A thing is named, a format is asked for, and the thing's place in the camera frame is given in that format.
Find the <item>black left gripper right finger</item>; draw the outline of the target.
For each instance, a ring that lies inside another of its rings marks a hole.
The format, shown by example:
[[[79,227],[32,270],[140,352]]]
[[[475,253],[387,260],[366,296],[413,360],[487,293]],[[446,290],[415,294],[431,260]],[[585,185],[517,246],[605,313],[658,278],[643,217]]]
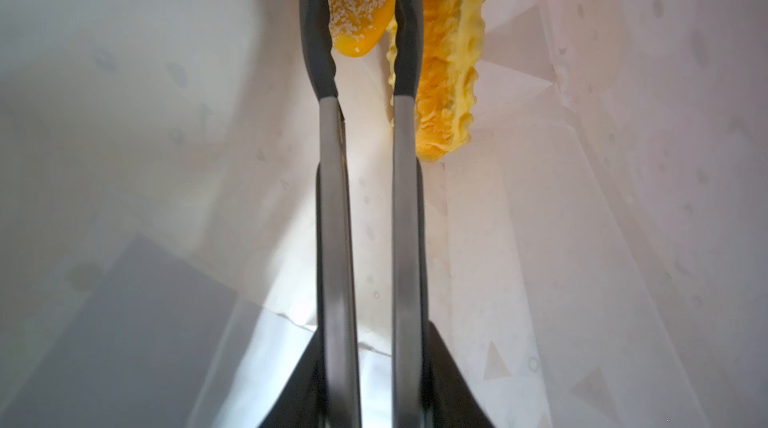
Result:
[[[488,427],[443,337],[429,319],[423,176],[416,98],[423,59],[422,0],[396,0],[392,185],[392,402],[396,427]]]

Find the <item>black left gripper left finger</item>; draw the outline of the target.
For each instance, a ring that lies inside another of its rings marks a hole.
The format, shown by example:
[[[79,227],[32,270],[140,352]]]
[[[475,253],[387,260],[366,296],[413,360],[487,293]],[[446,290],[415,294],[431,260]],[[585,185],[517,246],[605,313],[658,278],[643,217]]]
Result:
[[[359,427],[362,409],[345,122],[335,83],[329,0],[300,0],[308,78],[319,103],[317,321],[264,427]]]

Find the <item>cartoon animal paper bag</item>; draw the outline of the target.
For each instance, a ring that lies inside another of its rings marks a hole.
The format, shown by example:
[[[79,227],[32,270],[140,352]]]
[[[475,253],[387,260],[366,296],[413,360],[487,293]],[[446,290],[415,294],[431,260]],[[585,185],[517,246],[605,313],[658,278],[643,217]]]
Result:
[[[497,427],[767,423],[767,0],[488,0],[423,165]],[[1,423],[256,427],[317,325],[298,0],[1,0]]]

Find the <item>ruffled yellow fake bread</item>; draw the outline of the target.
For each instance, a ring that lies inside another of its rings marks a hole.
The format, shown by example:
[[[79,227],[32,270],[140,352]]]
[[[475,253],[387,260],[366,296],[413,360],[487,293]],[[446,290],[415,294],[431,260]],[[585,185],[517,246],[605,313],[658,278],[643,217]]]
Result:
[[[486,0],[422,0],[423,50],[415,98],[416,156],[436,162],[470,140]]]

